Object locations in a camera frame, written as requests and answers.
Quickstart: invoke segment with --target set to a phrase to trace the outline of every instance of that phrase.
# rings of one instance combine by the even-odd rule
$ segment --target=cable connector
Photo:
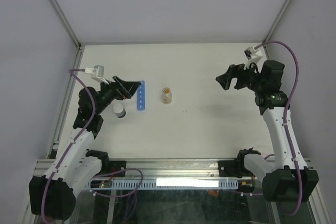
[[[263,56],[263,53],[259,49],[254,49],[254,47],[247,48],[244,53],[247,58],[244,69],[248,69],[252,63],[257,64]]]
[[[85,68],[84,73],[90,74],[91,78],[99,83],[105,82],[106,84],[109,84],[104,78],[104,66],[96,65],[94,68]]]

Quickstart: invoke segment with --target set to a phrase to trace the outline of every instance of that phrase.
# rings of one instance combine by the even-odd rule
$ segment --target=blue strip
[[[145,81],[140,81],[141,85],[137,90],[136,107],[139,111],[145,110]]]

